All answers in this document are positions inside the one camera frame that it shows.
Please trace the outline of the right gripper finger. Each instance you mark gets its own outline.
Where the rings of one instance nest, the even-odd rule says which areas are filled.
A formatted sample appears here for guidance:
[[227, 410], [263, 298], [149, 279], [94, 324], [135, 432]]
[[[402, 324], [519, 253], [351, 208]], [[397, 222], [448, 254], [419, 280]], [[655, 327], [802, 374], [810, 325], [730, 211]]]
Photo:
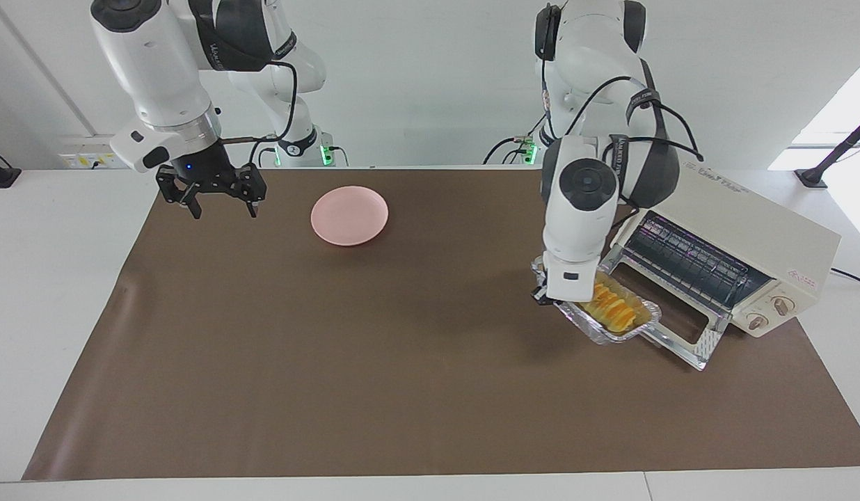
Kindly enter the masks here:
[[202, 209], [197, 200], [201, 183], [189, 182], [177, 175], [172, 167], [159, 167], [156, 182], [163, 199], [170, 204], [188, 209], [195, 220], [202, 216]]
[[266, 198], [266, 183], [255, 163], [234, 170], [232, 196], [246, 203], [251, 218], [257, 218], [258, 206]]

